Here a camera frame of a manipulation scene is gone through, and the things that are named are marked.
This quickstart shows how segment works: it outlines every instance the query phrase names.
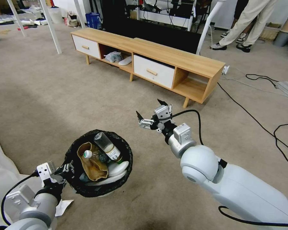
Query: trash can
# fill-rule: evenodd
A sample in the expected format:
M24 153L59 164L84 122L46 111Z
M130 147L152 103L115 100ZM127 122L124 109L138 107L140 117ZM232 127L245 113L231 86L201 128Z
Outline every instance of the trash can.
M273 42L273 45L284 46L286 45L287 41L288 41L288 32L280 31L278 32L277 37Z
M101 19L99 13L87 13L85 14L87 26L94 29L101 29Z
M90 142L92 146L98 148L98 146L94 142L94 137L99 133L104 132L104 134L110 139L110 141L118 148L121 152L123 160L128 161L128 167L126 168L126 174L119 180L104 184L100 186L89 186L89 183L84 183L80 180L80 176L85 172L82 162L77 154L79 148L85 144ZM121 187L124 183L126 183L131 171L132 171L132 162L133 155L130 146L128 143L119 135L114 132L108 132L103 130L92 130L87 132L86 134L79 137L77 140L72 143L70 148L65 154L64 164L71 163L74 167L74 176L72 178L66 178L67 182L70 186L76 191L76 193L84 196L84 197L98 197L106 195L119 187Z

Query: cabinet leg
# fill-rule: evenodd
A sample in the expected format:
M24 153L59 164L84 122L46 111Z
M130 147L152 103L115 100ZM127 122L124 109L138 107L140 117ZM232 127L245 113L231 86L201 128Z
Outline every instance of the cabinet leg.
M89 58L88 55L86 56L86 63L87 63L88 65L90 64L90 58Z
M188 106L189 103L189 98L186 97L185 102L183 103L183 108L186 108Z
M129 81L132 82L132 80L133 80L133 74L131 73Z

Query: wooden drawer handle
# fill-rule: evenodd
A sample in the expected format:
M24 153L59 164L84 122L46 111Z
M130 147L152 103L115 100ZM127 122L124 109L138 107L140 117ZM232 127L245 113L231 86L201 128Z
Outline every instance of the wooden drawer handle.
M157 73L156 73L155 71L152 71L152 70L150 70L150 69L146 69L146 71L149 72L149 73L151 73L152 75L157 76Z

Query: black trash bag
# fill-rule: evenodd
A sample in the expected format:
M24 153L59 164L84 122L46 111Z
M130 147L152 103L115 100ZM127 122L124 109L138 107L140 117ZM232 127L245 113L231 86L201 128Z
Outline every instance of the black trash bag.
M77 151L78 151L78 148L86 142L90 142L92 145L95 145L98 147L98 145L96 145L94 142L94 137L99 132L105 133L105 135L112 141L112 143L121 152L123 160L129 161L129 165L126 169L127 170L126 175L123 178L121 178L121 179L119 179L113 183L105 184L105 185L101 185L101 186L86 186L85 183L83 183L79 179L80 175L82 173L84 173L84 169L83 169L81 160L77 155ZM74 143L72 143L72 145L70 146L70 148L68 149L68 151L65 154L65 160L64 160L63 165L73 161L72 165L74 166L74 170L75 170L74 177L73 178L66 178L66 180L70 184L70 186L74 190L76 190L76 193L78 193L84 197L97 197L97 196L102 196L102 195L105 195L109 192L112 192L115 189L118 189L127 181L128 177L132 171L132 160L133 160L133 155L131 152L131 148L123 138L121 138L119 135L117 135L114 132L107 132L107 131L95 129L95 130L89 131L86 134L82 135L77 140L75 140Z

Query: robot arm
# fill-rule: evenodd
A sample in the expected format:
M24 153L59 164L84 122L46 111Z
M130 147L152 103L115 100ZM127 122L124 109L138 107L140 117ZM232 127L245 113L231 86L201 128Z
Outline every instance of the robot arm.
M176 126L169 108L161 104L150 120L143 119L137 112L139 126L158 127L158 133L164 134L171 151L181 159L185 178L209 191L217 201L245 220L288 224L288 200L280 191L247 170L228 164L209 147L196 145L191 138L191 128L185 123Z
M56 206L66 185L65 178L74 176L72 163L55 168L53 162L37 166L42 180L42 189L36 194L27 185L16 187L6 196L6 203L20 212L19 220L7 227L8 230L54 230L56 227Z

